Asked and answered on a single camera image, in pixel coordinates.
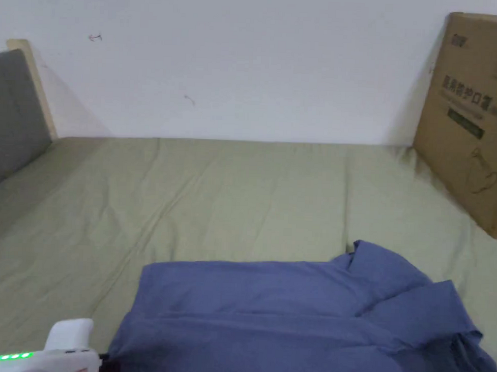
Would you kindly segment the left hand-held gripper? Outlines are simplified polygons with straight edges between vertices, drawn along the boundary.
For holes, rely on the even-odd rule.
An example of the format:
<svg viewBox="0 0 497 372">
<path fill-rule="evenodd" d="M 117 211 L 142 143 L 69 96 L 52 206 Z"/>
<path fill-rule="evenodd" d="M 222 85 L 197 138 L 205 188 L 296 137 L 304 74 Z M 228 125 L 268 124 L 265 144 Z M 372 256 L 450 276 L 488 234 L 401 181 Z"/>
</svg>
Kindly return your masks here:
<svg viewBox="0 0 497 372">
<path fill-rule="evenodd" d="M 120 372 L 120 365 L 90 346 L 92 319 L 55 323 L 43 350 L 0 355 L 0 372 Z"/>
</svg>

